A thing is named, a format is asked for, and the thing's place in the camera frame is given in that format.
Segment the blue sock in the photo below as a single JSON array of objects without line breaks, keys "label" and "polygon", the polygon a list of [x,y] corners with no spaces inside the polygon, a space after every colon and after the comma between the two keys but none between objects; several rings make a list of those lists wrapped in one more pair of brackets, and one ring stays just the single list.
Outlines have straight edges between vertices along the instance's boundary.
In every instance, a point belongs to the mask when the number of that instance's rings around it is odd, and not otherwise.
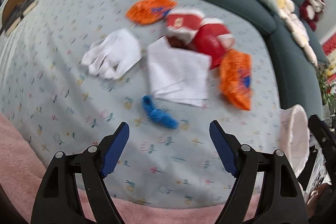
[{"label": "blue sock", "polygon": [[147,116],[155,123],[164,127],[177,129],[179,122],[174,120],[169,114],[160,109],[155,108],[152,98],[148,95],[142,97],[142,106],[145,109]]}]

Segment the red and white package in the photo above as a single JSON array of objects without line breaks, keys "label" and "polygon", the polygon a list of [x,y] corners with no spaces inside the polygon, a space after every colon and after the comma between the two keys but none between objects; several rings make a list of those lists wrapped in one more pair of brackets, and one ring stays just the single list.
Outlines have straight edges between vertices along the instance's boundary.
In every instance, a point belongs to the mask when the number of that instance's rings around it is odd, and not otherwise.
[{"label": "red and white package", "polygon": [[201,27],[193,40],[198,52],[212,57],[210,69],[217,68],[221,64],[223,55],[234,43],[234,35],[219,18],[203,19]]},{"label": "red and white package", "polygon": [[175,8],[167,15],[167,36],[190,43],[197,34],[204,13],[197,9]]}]

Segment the black device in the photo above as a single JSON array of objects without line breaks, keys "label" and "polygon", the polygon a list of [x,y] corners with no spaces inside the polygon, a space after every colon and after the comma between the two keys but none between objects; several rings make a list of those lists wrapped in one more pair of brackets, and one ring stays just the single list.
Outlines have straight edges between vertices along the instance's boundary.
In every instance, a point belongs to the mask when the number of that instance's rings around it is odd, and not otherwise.
[{"label": "black device", "polygon": [[[308,126],[321,145],[332,182],[320,197],[317,212],[311,219],[307,217],[298,180],[283,151],[275,150],[272,154],[256,152],[249,145],[241,145],[234,135],[225,133],[217,121],[211,122],[210,137],[226,171],[236,178],[215,224],[335,223],[336,143],[328,127],[316,115],[310,117]],[[83,176],[96,222],[124,224],[106,189],[104,178],[113,172],[128,137],[129,127],[123,122],[113,135],[104,137],[98,146],[90,146],[81,154],[67,156],[57,152],[38,190],[31,224],[95,223],[84,216],[75,173]],[[243,222],[257,172],[264,172],[258,208],[254,218]]]}]

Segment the blue gripper pad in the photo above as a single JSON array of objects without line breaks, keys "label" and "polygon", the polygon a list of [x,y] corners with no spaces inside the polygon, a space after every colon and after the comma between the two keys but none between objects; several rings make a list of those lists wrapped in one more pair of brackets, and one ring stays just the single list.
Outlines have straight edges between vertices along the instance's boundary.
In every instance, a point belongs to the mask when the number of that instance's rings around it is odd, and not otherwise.
[{"label": "blue gripper pad", "polygon": [[107,175],[111,174],[120,158],[121,153],[123,152],[125,145],[129,138],[129,126],[127,123],[122,127],[118,136],[112,142],[110,148],[107,150],[104,156],[103,166],[100,170],[104,178]]},{"label": "blue gripper pad", "polygon": [[238,173],[236,167],[235,155],[228,143],[224,139],[222,133],[217,128],[215,122],[211,122],[209,126],[210,138],[217,150],[220,160],[227,172],[231,173],[235,178]]}]

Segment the orange wrapper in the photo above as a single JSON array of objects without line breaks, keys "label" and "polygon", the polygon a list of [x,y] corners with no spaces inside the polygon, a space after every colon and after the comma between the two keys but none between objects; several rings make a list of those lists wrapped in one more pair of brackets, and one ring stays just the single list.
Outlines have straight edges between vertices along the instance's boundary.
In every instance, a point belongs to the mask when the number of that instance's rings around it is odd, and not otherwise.
[{"label": "orange wrapper", "polygon": [[229,49],[219,66],[223,95],[237,108],[251,110],[252,60],[249,54]]},{"label": "orange wrapper", "polygon": [[177,2],[172,0],[140,0],[126,13],[126,16],[139,24],[152,24],[165,17]]}]

